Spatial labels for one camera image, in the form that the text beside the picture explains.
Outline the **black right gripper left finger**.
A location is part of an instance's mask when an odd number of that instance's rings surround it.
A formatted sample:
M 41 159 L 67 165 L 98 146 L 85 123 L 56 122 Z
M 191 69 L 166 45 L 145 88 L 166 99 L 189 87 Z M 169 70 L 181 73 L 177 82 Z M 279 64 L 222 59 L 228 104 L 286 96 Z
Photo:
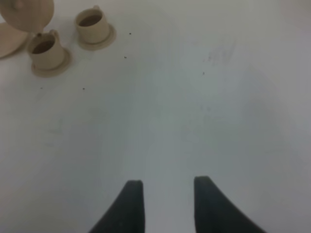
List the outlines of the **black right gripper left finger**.
M 115 201 L 90 232 L 144 233 L 143 182 L 139 180 L 127 181 Z

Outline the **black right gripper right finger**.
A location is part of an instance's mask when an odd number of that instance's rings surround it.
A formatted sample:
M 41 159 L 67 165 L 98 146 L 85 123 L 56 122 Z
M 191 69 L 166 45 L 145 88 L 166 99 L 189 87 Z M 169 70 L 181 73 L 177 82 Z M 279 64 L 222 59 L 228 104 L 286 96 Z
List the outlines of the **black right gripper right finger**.
M 208 176 L 194 178 L 194 222 L 197 233 L 263 233 Z

